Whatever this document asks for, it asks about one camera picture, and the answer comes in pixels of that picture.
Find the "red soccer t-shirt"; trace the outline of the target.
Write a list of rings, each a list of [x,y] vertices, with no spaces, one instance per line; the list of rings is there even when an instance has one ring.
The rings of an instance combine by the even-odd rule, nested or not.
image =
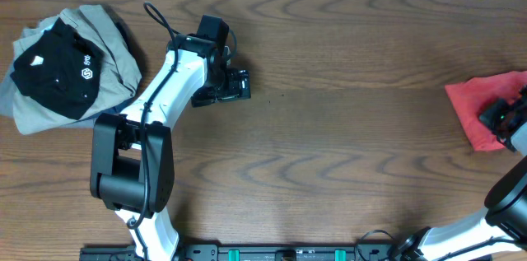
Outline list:
[[[505,148],[479,120],[479,115],[498,99],[511,103],[525,84],[526,72],[513,71],[489,77],[473,77],[466,82],[445,85],[445,92],[475,151]]]

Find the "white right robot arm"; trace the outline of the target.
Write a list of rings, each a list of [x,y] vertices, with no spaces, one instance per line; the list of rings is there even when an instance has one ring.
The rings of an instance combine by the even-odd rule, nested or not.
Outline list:
[[[512,103],[498,99],[479,116],[521,160],[489,191],[482,209],[453,224],[426,227],[390,251],[390,260],[480,260],[526,250],[526,88]]]

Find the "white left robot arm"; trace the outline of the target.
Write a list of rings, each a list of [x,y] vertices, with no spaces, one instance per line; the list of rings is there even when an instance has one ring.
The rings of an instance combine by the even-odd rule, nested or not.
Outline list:
[[[249,74],[231,67],[226,38],[177,35],[147,89],[120,114],[96,119],[90,192],[127,225],[129,258],[177,258],[180,238],[166,205],[175,180],[172,129],[184,107],[250,97]]]

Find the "khaki folded shirt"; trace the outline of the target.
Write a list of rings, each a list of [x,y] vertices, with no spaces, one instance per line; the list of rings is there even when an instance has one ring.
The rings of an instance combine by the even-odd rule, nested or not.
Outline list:
[[[101,5],[82,5],[63,9],[58,15],[43,19],[35,28],[24,28],[21,37],[12,43],[14,59],[36,43],[56,20],[72,26],[77,33],[98,46],[104,53],[100,74],[99,94],[81,119],[69,119],[23,96],[11,79],[14,66],[7,68],[1,82],[1,115],[12,118],[23,135],[51,128],[91,128],[102,111],[134,98],[142,74],[136,59],[128,50],[126,34],[116,25],[116,16]]]

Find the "navy blue folded garment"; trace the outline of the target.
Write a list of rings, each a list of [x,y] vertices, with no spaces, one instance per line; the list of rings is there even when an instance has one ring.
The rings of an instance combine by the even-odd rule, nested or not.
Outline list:
[[[102,111],[102,114],[119,114],[122,110],[124,110],[127,106],[131,105],[132,103],[133,98],[124,100],[122,103]]]

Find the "black polo shirt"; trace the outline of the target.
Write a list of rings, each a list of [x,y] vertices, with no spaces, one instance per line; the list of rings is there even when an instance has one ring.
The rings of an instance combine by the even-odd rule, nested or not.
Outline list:
[[[69,119],[79,120],[100,89],[103,51],[58,19],[14,62],[20,93]]]

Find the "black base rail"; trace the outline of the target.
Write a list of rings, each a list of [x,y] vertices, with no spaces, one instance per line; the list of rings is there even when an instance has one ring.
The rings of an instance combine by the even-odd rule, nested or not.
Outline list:
[[[215,244],[181,245],[173,260],[181,261],[355,261],[420,260],[415,252],[397,245],[366,243],[352,246],[221,246]]]

